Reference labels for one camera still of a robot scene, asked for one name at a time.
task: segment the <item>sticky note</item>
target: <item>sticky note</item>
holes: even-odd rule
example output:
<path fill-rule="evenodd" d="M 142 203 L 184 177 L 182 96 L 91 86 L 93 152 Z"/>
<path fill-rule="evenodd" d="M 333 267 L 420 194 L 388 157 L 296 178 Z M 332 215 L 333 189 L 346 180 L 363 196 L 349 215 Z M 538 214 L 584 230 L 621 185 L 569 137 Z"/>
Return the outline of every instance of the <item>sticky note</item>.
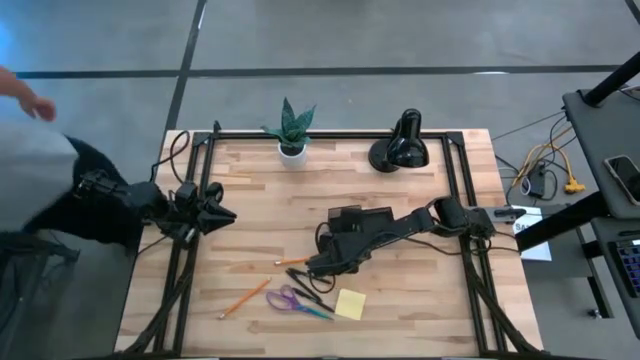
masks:
<path fill-rule="evenodd" d="M 338 303 L 336 304 L 336 315 L 344 316 L 353 320 L 362 318 L 362 310 L 364 310 L 364 301 L 367 295 L 360 294 L 355 291 L 341 289 L 338 295 Z"/>

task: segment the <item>keyboard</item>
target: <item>keyboard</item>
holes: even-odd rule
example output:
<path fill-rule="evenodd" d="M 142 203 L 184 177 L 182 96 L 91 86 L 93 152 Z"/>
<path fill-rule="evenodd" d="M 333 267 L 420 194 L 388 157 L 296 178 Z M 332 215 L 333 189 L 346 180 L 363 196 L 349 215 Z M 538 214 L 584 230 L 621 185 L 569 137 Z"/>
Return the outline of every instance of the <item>keyboard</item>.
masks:
<path fill-rule="evenodd" d="M 640 240 L 610 242 L 609 246 L 629 295 L 640 297 Z"/>

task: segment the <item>purple scissors handle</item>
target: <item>purple scissors handle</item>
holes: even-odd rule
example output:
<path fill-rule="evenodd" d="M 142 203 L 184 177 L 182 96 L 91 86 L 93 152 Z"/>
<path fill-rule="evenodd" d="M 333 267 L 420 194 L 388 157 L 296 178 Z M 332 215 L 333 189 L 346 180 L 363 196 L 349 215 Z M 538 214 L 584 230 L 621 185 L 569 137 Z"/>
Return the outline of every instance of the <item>purple scissors handle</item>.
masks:
<path fill-rule="evenodd" d="M 296 298 L 293 288 L 289 285 L 282 285 L 280 292 L 269 291 L 267 302 L 278 310 L 298 310 L 301 306 Z"/>

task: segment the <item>butcher block tabletop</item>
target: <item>butcher block tabletop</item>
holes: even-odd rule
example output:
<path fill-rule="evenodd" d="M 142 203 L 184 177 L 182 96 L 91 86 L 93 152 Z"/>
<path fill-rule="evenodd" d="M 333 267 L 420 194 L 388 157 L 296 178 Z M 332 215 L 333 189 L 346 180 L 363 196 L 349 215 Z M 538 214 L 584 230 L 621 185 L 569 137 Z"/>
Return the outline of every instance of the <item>butcher block tabletop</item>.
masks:
<path fill-rule="evenodd" d="M 505 204 L 488 130 L 457 130 L 464 134 L 479 206 Z M 162 157 L 179 131 L 167 133 Z M 395 218 L 409 214 L 435 197 L 449 195 L 442 143 L 425 140 L 430 163 L 391 174 L 376 172 L 367 152 L 374 140 L 314 140 L 307 164 L 283 167 L 276 140 L 218 140 L 210 181 L 224 186 L 225 208 L 236 222 L 203 236 L 199 243 L 193 288 L 183 342 L 183 356 L 202 357 L 405 357 L 477 355 L 469 297 L 460 256 L 445 256 L 428 247 L 399 241 L 375 250 L 357 274 L 337 277 L 336 289 L 321 295 L 334 307 L 339 289 L 366 295 L 360 321 L 331 314 L 335 321 L 301 312 L 279 312 L 265 300 L 267 291 L 294 285 L 280 259 L 317 254 L 314 231 L 333 207 L 393 209 Z M 455 146 L 452 146 L 458 188 L 466 202 Z M 188 151 L 176 157 L 184 176 Z M 200 179 L 202 165 L 197 166 Z M 158 169 L 157 184 L 176 190 L 169 163 Z M 507 225 L 498 230 L 511 232 Z M 159 230 L 148 227 L 140 247 L 154 242 Z M 459 251 L 457 238 L 418 234 L 447 251 Z M 494 246 L 516 248 L 515 241 L 496 236 Z M 165 240 L 137 259 L 116 350 L 130 345 L 160 307 L 171 241 Z M 534 346 L 542 348 L 520 257 L 489 253 L 500 306 Z M 293 265 L 305 270 L 304 264 Z M 272 281 L 224 320 L 218 317 L 264 279 Z M 312 303 L 300 299 L 306 305 Z M 174 310 L 167 331 L 173 339 Z M 495 349 L 489 313 L 483 307 L 489 348 Z"/>

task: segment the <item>scissor blade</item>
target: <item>scissor blade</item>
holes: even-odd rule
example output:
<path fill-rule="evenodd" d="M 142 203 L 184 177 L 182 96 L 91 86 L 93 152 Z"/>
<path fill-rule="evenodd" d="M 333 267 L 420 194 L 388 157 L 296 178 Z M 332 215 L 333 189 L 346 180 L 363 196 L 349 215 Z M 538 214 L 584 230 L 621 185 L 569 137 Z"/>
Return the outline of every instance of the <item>scissor blade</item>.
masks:
<path fill-rule="evenodd" d="M 308 308 L 308 307 L 306 307 L 306 306 L 300 306 L 300 307 L 298 308 L 298 310 L 300 310 L 300 311 L 302 311 L 302 312 L 306 312 L 307 314 L 311 314 L 311 315 L 314 315 L 314 316 L 317 316 L 317 317 L 323 318 L 323 319 L 333 320 L 333 318 L 332 318 L 331 316 L 328 316 L 327 314 L 325 314 L 325 313 L 323 313 L 323 312 L 320 312 L 320 311 L 318 311 L 318 310 L 314 310 L 314 309 L 312 309 L 312 308 Z"/>

